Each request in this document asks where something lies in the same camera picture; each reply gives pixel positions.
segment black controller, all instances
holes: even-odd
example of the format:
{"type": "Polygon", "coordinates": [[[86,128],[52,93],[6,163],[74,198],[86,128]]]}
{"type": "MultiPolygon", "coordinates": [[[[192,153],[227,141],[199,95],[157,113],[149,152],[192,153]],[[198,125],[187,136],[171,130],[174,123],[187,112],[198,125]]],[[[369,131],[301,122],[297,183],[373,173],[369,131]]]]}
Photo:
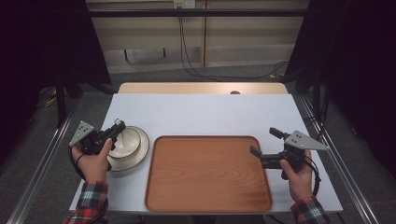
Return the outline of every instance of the black controller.
{"type": "MultiPolygon", "coordinates": [[[[283,151],[277,154],[267,154],[264,155],[262,152],[255,148],[254,146],[250,146],[250,152],[258,157],[262,162],[263,169],[282,169],[280,167],[280,161],[286,160],[289,162],[291,167],[297,171],[303,165],[305,160],[305,152],[297,147],[289,145],[286,143],[286,140],[289,138],[290,134],[282,133],[280,130],[276,128],[270,128],[270,134],[277,138],[283,138],[285,144],[283,145],[283,151]]],[[[288,177],[284,172],[282,172],[282,178],[287,180],[288,177]]]]}
{"type": "MultiPolygon", "coordinates": [[[[75,167],[76,173],[81,176],[85,180],[84,174],[78,168],[78,161],[74,162],[73,156],[71,153],[71,147],[78,147],[83,155],[98,155],[103,145],[105,144],[108,138],[111,138],[113,141],[113,146],[111,150],[113,150],[116,146],[114,143],[117,142],[117,136],[126,128],[124,121],[120,119],[116,119],[114,121],[114,125],[111,128],[106,129],[105,131],[100,131],[99,133],[88,123],[82,121],[76,130],[72,140],[69,143],[69,159],[75,167]]],[[[107,170],[111,170],[111,164],[108,163],[107,170]]]]}

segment wooden board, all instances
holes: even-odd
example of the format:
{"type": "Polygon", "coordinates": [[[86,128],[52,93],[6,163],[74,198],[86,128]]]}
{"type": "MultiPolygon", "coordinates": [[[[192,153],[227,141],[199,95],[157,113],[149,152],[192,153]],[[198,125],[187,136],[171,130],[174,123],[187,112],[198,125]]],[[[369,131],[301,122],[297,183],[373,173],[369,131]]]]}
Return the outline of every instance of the wooden board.
{"type": "Polygon", "coordinates": [[[288,94],[282,83],[265,82],[125,82],[119,93],[288,94]]]}
{"type": "Polygon", "coordinates": [[[260,148],[251,136],[162,136],[156,139],[146,207],[152,212],[261,213],[272,206],[260,148]]]}

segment aluminum rail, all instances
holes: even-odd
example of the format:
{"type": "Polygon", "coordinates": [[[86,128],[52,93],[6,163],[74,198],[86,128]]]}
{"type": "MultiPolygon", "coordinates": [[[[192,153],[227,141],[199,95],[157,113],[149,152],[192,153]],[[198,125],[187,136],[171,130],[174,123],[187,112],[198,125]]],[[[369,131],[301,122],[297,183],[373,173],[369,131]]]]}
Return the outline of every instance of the aluminum rail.
{"type": "Polygon", "coordinates": [[[79,100],[74,101],[69,108],[69,115],[66,117],[64,124],[56,129],[55,134],[52,137],[52,140],[47,147],[46,152],[44,153],[41,162],[39,163],[37,169],[35,170],[35,174],[30,180],[27,188],[22,194],[20,200],[15,206],[14,210],[9,217],[7,224],[22,224],[26,219],[26,216],[35,201],[35,196],[40,190],[41,185],[43,184],[44,178],[48,172],[50,164],[56,154],[56,151],[61,144],[62,139],[64,138],[64,134],[67,131],[67,128],[70,124],[70,120],[72,115],[77,109],[79,100]]]}
{"type": "MultiPolygon", "coordinates": [[[[307,112],[308,116],[313,117],[314,113],[312,112],[313,106],[307,97],[302,97],[301,101],[303,103],[304,109],[307,112]]],[[[316,131],[320,132],[320,126],[317,121],[313,122],[316,131]]],[[[326,146],[330,148],[329,155],[332,160],[332,163],[335,166],[338,174],[340,175],[346,190],[348,191],[353,203],[356,205],[359,213],[361,214],[361,218],[366,224],[377,224],[378,220],[375,217],[375,214],[367,201],[366,197],[361,192],[361,189],[358,187],[358,184],[355,182],[352,174],[347,169],[346,164],[344,163],[341,155],[338,153],[337,148],[335,147],[332,139],[326,130],[321,132],[322,134],[322,142],[326,146]]]]}
{"type": "Polygon", "coordinates": [[[115,17],[304,17],[306,9],[92,9],[90,11],[37,11],[41,16],[115,17]]]}

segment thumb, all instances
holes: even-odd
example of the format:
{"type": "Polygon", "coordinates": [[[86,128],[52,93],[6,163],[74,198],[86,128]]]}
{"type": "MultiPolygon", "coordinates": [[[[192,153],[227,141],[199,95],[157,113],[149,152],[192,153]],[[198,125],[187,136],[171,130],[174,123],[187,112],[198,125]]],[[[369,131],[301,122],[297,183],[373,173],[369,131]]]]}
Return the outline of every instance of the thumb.
{"type": "Polygon", "coordinates": [[[113,147],[113,140],[111,140],[111,138],[107,138],[107,140],[103,144],[103,148],[102,151],[99,153],[99,156],[106,159],[112,147],[113,147]]]}
{"type": "Polygon", "coordinates": [[[296,176],[296,174],[294,173],[293,168],[291,168],[291,166],[290,166],[288,161],[281,160],[280,161],[280,167],[282,167],[282,170],[285,172],[286,176],[289,179],[293,179],[296,176]]]}

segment finger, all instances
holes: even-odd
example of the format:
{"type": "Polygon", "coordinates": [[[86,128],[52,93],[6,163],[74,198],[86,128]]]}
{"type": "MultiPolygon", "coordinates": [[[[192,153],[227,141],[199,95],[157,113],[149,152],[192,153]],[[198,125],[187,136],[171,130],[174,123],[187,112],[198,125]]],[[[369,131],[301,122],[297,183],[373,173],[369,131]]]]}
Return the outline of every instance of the finger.
{"type": "Polygon", "coordinates": [[[293,179],[296,176],[293,168],[291,168],[290,164],[286,160],[280,161],[280,167],[282,167],[282,170],[285,172],[286,176],[289,179],[293,179]]]}
{"type": "Polygon", "coordinates": [[[307,162],[309,162],[309,164],[311,164],[311,163],[312,163],[312,154],[311,154],[311,150],[306,149],[306,150],[305,150],[305,156],[307,157],[305,160],[306,160],[307,162]]]}
{"type": "Polygon", "coordinates": [[[309,158],[309,159],[312,159],[311,150],[306,149],[306,150],[305,150],[305,156],[306,156],[307,158],[309,158]]]}
{"type": "Polygon", "coordinates": [[[81,154],[82,152],[77,147],[72,147],[72,156],[74,161],[76,161],[81,154]]]}
{"type": "Polygon", "coordinates": [[[107,155],[110,152],[112,147],[113,147],[113,141],[111,140],[111,138],[107,138],[107,140],[103,144],[103,148],[102,148],[102,151],[99,153],[99,156],[102,159],[107,159],[107,155]]]}

